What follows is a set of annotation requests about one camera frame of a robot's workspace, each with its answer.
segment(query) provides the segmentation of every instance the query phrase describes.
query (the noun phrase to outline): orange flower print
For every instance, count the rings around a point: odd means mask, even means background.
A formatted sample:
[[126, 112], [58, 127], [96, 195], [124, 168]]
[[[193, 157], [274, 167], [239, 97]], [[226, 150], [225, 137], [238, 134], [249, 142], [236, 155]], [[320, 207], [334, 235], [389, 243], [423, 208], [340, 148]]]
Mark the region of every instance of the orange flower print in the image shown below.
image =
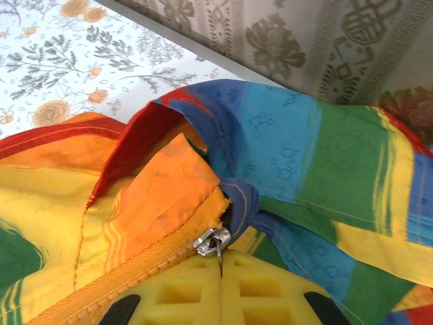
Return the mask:
[[86, 22], [99, 22], [106, 15], [102, 8], [91, 8], [84, 12], [83, 18]]
[[23, 37], [29, 37], [29, 36], [35, 34], [36, 31], [37, 31], [37, 28], [36, 28], [36, 27], [30, 27], [30, 28], [27, 28], [27, 30], [24, 32]]
[[11, 123], [14, 120], [14, 112], [11, 110], [8, 110], [4, 116], [1, 117], [0, 123], [1, 124], [8, 124]]
[[89, 78], [90, 79], [94, 79], [97, 76], [99, 76], [102, 72], [102, 68], [100, 68], [99, 66], [97, 66], [96, 68], [93, 68], [90, 73], [89, 73]]
[[108, 96], [108, 91], [104, 89], [96, 89], [93, 93], [89, 95], [89, 103], [90, 104], [100, 104], [104, 100], [106, 100]]
[[65, 17], [77, 17], [84, 13], [88, 4], [88, 0], [69, 0], [60, 8], [60, 13]]
[[108, 105], [111, 105], [113, 115], [116, 115], [116, 112], [122, 108], [122, 102], [120, 100], [115, 100], [114, 103], [108, 103]]
[[6, 28], [6, 30], [4, 30], [3, 32], [0, 32], [0, 39], [5, 39], [6, 36], [10, 35], [9, 34], [9, 27]]
[[51, 100], [36, 109], [32, 122], [35, 127], [47, 127], [63, 122], [68, 113], [69, 104], [67, 102]]

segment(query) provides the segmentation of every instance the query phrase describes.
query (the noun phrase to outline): red fabric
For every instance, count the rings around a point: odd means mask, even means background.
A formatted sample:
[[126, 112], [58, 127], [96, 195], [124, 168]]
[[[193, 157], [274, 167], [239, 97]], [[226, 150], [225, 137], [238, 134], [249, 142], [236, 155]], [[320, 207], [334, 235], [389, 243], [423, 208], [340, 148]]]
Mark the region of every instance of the red fabric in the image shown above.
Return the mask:
[[104, 166], [87, 207], [105, 194], [112, 181], [136, 169], [142, 157], [183, 120], [183, 115], [165, 106], [150, 102], [124, 128], [119, 143]]
[[39, 127], [21, 132], [0, 141], [0, 159], [43, 144], [66, 139], [76, 135], [97, 134], [117, 139], [124, 124], [109, 117], [96, 118], [73, 124]]
[[408, 309], [405, 313], [409, 315], [413, 325], [433, 324], [433, 305]]
[[406, 135], [407, 139], [411, 142], [413, 151], [416, 151], [420, 154], [425, 154], [426, 156], [433, 158], [433, 153], [428, 149], [428, 147], [420, 140], [420, 138], [413, 132], [406, 124], [400, 121], [397, 117], [387, 112], [383, 108], [380, 110], [390, 119], [392, 125], [394, 125], [397, 129], [403, 132]]

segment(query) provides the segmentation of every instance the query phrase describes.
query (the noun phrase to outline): floral tablecloth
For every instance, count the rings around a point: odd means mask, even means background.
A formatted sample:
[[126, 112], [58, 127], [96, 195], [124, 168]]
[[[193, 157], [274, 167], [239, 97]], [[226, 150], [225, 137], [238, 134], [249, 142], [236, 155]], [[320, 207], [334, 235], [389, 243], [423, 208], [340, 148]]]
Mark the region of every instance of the floral tablecloth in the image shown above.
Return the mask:
[[238, 79], [97, 2], [0, 0], [0, 138], [217, 78]]

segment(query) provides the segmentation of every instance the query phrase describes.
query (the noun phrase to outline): blue fabric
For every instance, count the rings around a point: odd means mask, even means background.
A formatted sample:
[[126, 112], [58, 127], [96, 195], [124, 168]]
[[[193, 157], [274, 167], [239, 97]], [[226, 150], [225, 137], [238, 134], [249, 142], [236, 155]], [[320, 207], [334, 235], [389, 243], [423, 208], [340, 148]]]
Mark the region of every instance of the blue fabric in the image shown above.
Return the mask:
[[390, 313], [381, 325], [412, 325], [412, 322], [401, 311], [396, 311]]
[[259, 212], [251, 222], [277, 247], [288, 270], [322, 286], [341, 302], [349, 286], [356, 261], [331, 242], [310, 230], [267, 212]]
[[249, 181], [261, 196], [295, 203], [319, 134], [317, 100], [234, 80], [199, 83], [188, 91], [206, 109], [179, 100], [170, 100], [170, 107], [196, 128], [215, 173]]
[[407, 238], [433, 247], [433, 160], [415, 153]]
[[231, 200], [229, 231], [231, 242], [235, 242], [258, 212], [258, 193], [249, 183], [234, 178], [222, 179], [220, 188]]

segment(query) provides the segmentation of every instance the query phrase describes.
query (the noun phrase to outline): orange zipper tape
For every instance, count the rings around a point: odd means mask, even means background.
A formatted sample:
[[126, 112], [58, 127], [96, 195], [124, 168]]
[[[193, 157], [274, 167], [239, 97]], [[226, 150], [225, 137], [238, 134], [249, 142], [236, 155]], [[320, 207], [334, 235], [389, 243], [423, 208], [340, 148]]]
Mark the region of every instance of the orange zipper tape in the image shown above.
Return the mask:
[[28, 325], [97, 324], [120, 293], [168, 269], [197, 252], [192, 243], [208, 228], [221, 227], [229, 205], [216, 187], [176, 231], [45, 310]]

